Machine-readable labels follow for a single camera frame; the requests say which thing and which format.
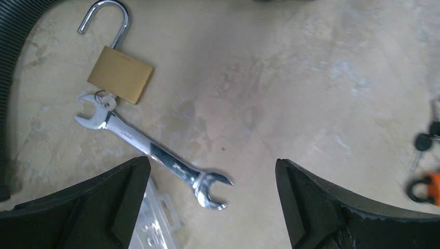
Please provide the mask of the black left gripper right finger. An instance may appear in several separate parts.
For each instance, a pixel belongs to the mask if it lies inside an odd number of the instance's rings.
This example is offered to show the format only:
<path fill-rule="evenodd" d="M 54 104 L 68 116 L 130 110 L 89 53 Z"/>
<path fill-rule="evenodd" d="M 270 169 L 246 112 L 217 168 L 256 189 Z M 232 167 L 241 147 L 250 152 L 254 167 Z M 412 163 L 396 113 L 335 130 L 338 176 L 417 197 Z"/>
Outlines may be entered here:
<path fill-rule="evenodd" d="M 439 216 L 381 203 L 288 159 L 275 167 L 293 248 L 439 248 Z"/>

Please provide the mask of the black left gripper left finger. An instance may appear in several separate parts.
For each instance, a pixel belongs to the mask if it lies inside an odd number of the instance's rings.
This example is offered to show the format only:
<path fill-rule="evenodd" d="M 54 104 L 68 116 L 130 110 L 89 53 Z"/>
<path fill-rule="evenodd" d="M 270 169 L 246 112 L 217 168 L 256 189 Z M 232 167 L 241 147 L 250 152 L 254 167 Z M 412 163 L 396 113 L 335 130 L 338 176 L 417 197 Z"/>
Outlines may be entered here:
<path fill-rule="evenodd" d="M 1 212 L 1 248 L 128 248 L 151 167 L 145 156 Z"/>

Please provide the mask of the small silver brass-padlock key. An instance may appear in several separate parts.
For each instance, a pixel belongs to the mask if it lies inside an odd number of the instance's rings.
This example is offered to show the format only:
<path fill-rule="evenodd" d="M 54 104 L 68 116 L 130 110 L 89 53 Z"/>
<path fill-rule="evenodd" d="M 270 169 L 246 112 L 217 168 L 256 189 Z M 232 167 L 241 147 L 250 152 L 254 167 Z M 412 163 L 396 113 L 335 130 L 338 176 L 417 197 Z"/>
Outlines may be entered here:
<path fill-rule="evenodd" d="M 117 96 L 106 90 L 99 90 L 94 94 L 94 100 L 107 111 L 113 111 L 117 106 Z"/>

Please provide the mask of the orange black padlock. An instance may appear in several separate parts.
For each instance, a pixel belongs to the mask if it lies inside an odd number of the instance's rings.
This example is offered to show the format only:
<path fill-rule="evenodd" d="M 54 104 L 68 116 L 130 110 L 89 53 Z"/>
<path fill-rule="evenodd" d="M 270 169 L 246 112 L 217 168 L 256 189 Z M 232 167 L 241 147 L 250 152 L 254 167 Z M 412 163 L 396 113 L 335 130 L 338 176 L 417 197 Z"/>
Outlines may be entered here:
<path fill-rule="evenodd" d="M 405 189 L 408 198 L 416 203 L 439 206 L 439 172 L 412 179 Z"/>

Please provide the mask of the black-headed keys of orange padlock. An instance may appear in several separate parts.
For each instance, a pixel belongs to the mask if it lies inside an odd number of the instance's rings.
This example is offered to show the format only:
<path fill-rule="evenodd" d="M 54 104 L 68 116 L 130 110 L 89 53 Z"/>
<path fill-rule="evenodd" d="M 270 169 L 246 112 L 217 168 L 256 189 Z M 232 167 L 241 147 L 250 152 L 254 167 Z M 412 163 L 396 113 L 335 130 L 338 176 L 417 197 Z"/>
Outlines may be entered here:
<path fill-rule="evenodd" d="M 412 156 L 409 168 L 414 171 L 422 155 L 430 150 L 434 141 L 439 141 L 439 97 L 431 100 L 432 121 L 428 127 L 427 133 L 419 133 L 414 140 L 414 154 Z"/>

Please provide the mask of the brass padlock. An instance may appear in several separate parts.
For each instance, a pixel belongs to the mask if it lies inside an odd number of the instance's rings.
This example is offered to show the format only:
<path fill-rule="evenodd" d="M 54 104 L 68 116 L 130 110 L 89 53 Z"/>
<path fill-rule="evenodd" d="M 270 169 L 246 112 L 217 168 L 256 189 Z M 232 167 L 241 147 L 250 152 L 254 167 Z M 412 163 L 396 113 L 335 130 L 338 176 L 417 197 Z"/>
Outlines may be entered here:
<path fill-rule="evenodd" d="M 110 46 L 104 46 L 87 82 L 133 104 L 141 98 L 154 68 L 145 62 L 118 51 L 129 30 L 131 19 L 127 7 L 120 1 L 97 1 L 88 10 L 77 32 L 84 34 L 97 12 L 106 6 L 118 7 L 123 15 L 119 31 Z"/>

